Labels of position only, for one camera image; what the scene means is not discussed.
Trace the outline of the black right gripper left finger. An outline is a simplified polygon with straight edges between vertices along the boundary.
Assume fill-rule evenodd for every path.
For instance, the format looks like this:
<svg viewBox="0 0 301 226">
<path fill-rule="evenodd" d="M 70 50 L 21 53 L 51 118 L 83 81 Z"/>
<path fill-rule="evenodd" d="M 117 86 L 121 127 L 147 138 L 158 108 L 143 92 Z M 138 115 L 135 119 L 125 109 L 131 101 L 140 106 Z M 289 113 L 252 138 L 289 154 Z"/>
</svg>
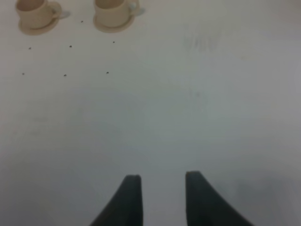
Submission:
<svg viewBox="0 0 301 226">
<path fill-rule="evenodd" d="M 114 196 L 91 225 L 141 226 L 142 224 L 142 179 L 139 175 L 127 175 Z"/>
</svg>

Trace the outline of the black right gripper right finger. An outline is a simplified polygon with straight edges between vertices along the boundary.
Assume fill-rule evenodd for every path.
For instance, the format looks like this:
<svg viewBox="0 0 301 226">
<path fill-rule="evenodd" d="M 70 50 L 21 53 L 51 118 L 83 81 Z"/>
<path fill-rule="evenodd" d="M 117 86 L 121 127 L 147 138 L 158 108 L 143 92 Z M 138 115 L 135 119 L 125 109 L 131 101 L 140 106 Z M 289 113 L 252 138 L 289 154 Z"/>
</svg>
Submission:
<svg viewBox="0 0 301 226">
<path fill-rule="evenodd" d="M 199 171 L 185 175 L 186 221 L 189 226 L 250 226 Z"/>
</svg>

